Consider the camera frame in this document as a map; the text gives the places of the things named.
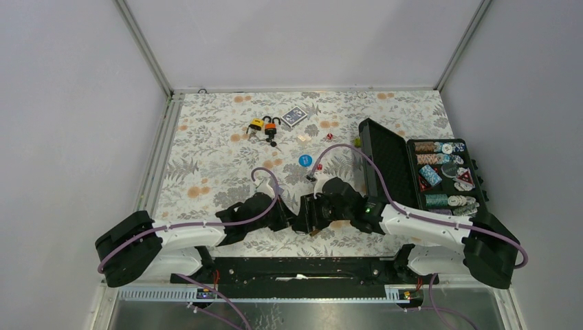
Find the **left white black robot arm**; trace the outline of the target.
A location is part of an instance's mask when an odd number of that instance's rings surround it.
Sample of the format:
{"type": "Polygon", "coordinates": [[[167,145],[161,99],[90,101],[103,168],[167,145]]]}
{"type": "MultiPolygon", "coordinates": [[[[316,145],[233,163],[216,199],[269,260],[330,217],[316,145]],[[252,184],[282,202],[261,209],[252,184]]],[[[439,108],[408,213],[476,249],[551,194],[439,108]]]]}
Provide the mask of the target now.
{"type": "Polygon", "coordinates": [[[283,230],[295,220],[280,197],[262,192],[194,221],[156,221],[147,211],[136,211],[96,240],[98,273],[109,287],[162,281],[173,274],[203,283],[214,267],[208,248],[238,243],[262,228],[283,230]]]}

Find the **orange padlock with key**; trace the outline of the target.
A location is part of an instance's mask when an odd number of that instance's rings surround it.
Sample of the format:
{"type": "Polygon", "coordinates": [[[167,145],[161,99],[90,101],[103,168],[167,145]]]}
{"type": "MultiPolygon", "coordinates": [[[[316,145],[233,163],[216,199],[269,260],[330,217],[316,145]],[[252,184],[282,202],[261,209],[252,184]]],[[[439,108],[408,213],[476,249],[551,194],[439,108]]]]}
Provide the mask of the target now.
{"type": "Polygon", "coordinates": [[[269,143],[271,147],[276,147],[277,143],[274,140],[277,134],[277,127],[281,124],[281,119],[279,117],[263,117],[263,132],[266,135],[265,141],[269,143]]]}

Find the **blue playing card deck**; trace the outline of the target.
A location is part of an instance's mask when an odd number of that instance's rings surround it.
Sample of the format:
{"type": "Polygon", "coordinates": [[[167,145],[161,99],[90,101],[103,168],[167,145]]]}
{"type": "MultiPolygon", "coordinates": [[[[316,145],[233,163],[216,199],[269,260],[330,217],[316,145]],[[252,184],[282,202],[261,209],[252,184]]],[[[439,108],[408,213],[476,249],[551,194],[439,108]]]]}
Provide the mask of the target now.
{"type": "Polygon", "coordinates": [[[295,127],[305,118],[307,118],[307,113],[300,107],[294,107],[280,117],[282,122],[285,123],[290,128],[295,127]]]}

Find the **blue round poker chip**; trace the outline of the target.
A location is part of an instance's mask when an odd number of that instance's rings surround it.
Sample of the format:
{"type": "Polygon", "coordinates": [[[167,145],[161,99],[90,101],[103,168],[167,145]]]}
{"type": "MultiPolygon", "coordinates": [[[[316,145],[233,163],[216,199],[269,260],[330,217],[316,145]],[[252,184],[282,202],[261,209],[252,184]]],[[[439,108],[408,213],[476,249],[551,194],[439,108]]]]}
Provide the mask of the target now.
{"type": "Polygon", "coordinates": [[[310,155],[304,154],[298,158],[298,163],[303,167],[310,167],[313,164],[313,158],[310,155]]]}

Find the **black poker chip case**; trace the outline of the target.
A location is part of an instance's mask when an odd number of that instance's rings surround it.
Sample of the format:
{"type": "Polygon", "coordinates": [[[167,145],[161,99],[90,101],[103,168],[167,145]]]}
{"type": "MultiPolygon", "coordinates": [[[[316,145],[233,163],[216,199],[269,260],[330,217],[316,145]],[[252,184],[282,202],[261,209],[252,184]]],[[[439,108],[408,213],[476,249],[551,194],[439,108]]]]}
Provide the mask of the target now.
{"type": "Polygon", "coordinates": [[[462,139],[409,139],[367,118],[358,127],[368,194],[388,191],[404,206],[430,212],[474,216],[486,210],[487,197],[476,162],[462,139]]]}

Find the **yellow padlock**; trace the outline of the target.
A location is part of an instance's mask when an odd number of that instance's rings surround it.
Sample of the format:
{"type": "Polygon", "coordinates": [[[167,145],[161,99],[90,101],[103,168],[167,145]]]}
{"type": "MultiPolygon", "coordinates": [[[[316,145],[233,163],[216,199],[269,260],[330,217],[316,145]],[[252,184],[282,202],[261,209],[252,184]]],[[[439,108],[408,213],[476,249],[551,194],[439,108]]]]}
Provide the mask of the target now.
{"type": "Polygon", "coordinates": [[[260,118],[253,118],[250,121],[249,125],[247,126],[245,133],[248,135],[257,134],[258,132],[262,131],[263,125],[264,125],[264,120],[262,120],[260,118]]]}

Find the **translucent small cube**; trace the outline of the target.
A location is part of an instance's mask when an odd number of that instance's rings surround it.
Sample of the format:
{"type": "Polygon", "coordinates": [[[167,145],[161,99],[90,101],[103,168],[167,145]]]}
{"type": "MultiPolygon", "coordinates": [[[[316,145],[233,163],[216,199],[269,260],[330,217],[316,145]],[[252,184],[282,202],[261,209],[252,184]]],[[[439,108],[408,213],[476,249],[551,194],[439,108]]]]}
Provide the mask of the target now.
{"type": "Polygon", "coordinates": [[[299,144],[308,144],[311,141],[311,137],[308,135],[298,135],[297,140],[299,144]]]}

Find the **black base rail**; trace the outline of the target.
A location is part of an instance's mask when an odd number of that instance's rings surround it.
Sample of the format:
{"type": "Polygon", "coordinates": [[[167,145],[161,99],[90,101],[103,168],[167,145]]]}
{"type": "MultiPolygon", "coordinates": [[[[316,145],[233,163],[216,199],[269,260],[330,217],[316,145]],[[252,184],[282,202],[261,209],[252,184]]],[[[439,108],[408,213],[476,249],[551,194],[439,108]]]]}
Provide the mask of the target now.
{"type": "Polygon", "coordinates": [[[404,260],[393,257],[212,257],[186,279],[172,274],[172,284],[197,281],[228,298],[384,298],[386,289],[414,290],[427,285],[404,260]]]}

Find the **floral tablecloth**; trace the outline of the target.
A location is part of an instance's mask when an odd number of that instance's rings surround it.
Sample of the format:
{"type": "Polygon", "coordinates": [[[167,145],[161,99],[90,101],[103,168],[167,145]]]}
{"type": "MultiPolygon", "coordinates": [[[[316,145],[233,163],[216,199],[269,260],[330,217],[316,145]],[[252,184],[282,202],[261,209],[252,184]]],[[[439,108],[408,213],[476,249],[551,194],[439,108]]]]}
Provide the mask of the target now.
{"type": "Polygon", "coordinates": [[[451,138],[450,121],[437,91],[346,91],[188,94],[181,106],[154,218],[194,221],[243,201],[254,192],[250,178],[275,174],[281,197],[293,211],[313,186],[301,155],[322,156],[323,173],[366,193],[363,162],[350,145],[370,118],[406,140],[451,138]],[[276,147],[262,131],[245,133],[253,118],[279,117],[300,107],[307,118],[277,127],[276,147]],[[332,140],[326,135],[331,133],[332,140]],[[299,144],[298,135],[308,135],[299,144]]]}

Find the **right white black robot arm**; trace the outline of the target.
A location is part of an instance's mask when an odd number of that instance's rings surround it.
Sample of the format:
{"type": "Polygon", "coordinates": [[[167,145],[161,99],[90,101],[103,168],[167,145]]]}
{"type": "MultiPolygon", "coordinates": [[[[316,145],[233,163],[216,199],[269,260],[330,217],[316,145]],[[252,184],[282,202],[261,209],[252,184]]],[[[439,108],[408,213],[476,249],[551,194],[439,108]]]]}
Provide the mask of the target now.
{"type": "Polygon", "coordinates": [[[487,211],[438,214],[364,196],[338,177],[316,179],[313,192],[300,199],[292,228],[315,234],[334,221],[349,221],[367,234],[419,239],[395,256],[394,273],[403,283],[433,274],[469,274],[497,289],[512,282],[519,242],[487,211]]]}

